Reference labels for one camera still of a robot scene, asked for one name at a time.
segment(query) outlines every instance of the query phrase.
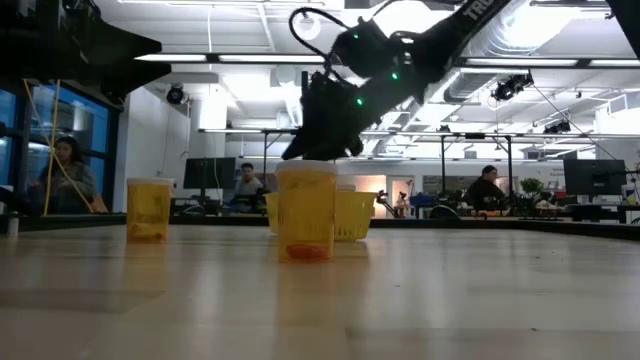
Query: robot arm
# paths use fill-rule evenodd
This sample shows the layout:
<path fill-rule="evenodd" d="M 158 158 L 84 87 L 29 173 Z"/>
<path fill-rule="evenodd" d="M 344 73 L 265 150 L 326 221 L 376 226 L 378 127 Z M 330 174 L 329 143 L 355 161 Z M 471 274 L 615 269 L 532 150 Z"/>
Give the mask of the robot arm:
<path fill-rule="evenodd" d="M 304 123 L 282 158 L 332 160 L 358 155 L 363 147 L 360 133 L 379 123 L 385 113 L 410 96 L 422 103 L 429 84 L 437 83 L 451 70 L 453 61 L 469 41 L 509 1 L 468 0 L 424 33 L 397 33 L 388 39 L 372 20 L 360 19 L 357 26 L 336 38 L 328 55 L 319 53 L 296 36 L 325 56 L 327 71 L 315 73 L 309 89 L 302 94 Z M 635 0 L 607 2 L 618 16 L 640 11 L 640 2 Z M 291 19 L 307 11 L 319 12 L 302 8 L 296 10 Z M 619 22 L 632 47 L 637 48 L 634 45 L 640 43 L 640 28 L 636 22 L 630 22 L 631 27 L 626 29 L 625 21 L 619 19 Z M 331 78 L 328 63 L 336 59 L 360 77 L 368 78 L 367 82 L 357 87 L 339 77 Z"/>

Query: desk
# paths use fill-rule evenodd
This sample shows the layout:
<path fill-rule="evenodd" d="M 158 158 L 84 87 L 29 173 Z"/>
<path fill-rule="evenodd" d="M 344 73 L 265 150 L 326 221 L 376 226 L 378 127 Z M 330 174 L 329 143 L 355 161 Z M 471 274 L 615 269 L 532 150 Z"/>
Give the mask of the desk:
<path fill-rule="evenodd" d="M 619 220 L 618 212 L 603 207 L 616 207 L 620 204 L 573 204 L 567 205 L 567 213 L 573 221 Z"/>
<path fill-rule="evenodd" d="M 627 213 L 629 211 L 640 211 L 640 205 L 618 205 L 618 222 L 627 223 Z"/>
<path fill-rule="evenodd" d="M 1 242 L 3 358 L 486 360 L 546 348 L 595 360 L 639 348 L 640 313 L 620 308 L 638 300 L 634 243 L 372 230 L 336 243 L 331 263 L 295 266 L 278 264 L 266 227 L 125 237 L 113 226 Z"/>

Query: woman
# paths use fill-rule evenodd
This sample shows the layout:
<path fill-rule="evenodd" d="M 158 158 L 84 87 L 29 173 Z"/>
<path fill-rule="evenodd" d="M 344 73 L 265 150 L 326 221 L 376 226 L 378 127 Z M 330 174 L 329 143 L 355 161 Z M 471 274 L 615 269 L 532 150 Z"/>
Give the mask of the woman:
<path fill-rule="evenodd" d="M 85 165 L 82 160 L 78 141 L 70 136 L 65 136 L 56 140 L 54 147 L 55 154 L 58 157 L 58 160 L 60 160 L 60 165 L 62 165 L 67 175 L 69 175 L 69 178 L 71 178 L 87 202 L 91 203 L 93 201 L 93 195 L 96 193 L 95 177 L 91 169 Z M 60 170 L 60 165 L 58 165 L 58 162 L 53 159 L 49 212 L 58 214 L 90 213 L 87 205 L 82 201 L 82 198 L 78 195 L 74 186 L 69 182 L 69 180 L 67 180 L 64 173 Z M 42 170 L 42 173 L 40 173 L 39 177 L 39 188 L 44 192 L 45 197 L 48 175 L 49 166 L 46 166 Z"/>

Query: window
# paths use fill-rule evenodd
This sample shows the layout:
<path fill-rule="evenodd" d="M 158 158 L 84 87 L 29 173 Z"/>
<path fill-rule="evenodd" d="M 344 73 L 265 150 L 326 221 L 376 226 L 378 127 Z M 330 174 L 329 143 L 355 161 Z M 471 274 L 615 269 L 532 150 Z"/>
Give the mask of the window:
<path fill-rule="evenodd" d="M 32 116 L 32 135 L 51 136 L 55 97 L 56 86 L 54 85 L 33 89 L 33 99 L 42 124 Z M 109 110 L 106 107 L 76 95 L 70 90 L 60 88 L 56 138 L 73 136 L 78 140 L 82 150 L 106 152 L 108 119 Z"/>
<path fill-rule="evenodd" d="M 30 142 L 27 155 L 27 186 L 40 182 L 40 174 L 48 164 L 49 147 Z"/>
<path fill-rule="evenodd" d="M 29 159 L 27 168 L 27 184 L 40 182 L 40 174 L 49 165 L 49 147 L 38 143 L 29 143 Z M 96 179 L 96 192 L 102 194 L 104 186 L 104 160 L 96 157 L 84 157 L 85 164 L 93 172 Z"/>
<path fill-rule="evenodd" d="M 104 160 L 100 158 L 89 158 L 89 167 L 96 178 L 96 192 L 102 194 L 104 183 Z"/>
<path fill-rule="evenodd" d="M 0 122 L 13 127 L 15 124 L 16 97 L 10 92 L 0 90 Z"/>
<path fill-rule="evenodd" d="M 0 139 L 0 185 L 9 184 L 11 142 L 11 138 Z"/>

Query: man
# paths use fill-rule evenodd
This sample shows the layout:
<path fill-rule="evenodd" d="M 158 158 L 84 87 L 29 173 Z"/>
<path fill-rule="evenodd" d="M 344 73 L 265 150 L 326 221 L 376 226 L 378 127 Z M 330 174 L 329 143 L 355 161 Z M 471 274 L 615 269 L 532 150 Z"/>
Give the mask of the man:
<path fill-rule="evenodd" d="M 262 189 L 262 183 L 253 174 L 253 165 L 244 163 L 240 166 L 242 178 L 236 185 L 236 196 L 256 195 Z"/>
<path fill-rule="evenodd" d="M 486 210 L 487 198 L 502 200 L 504 194 L 495 184 L 498 178 L 498 169 L 495 166 L 487 165 L 482 169 L 480 176 L 467 190 L 465 199 L 473 205 L 476 210 Z"/>

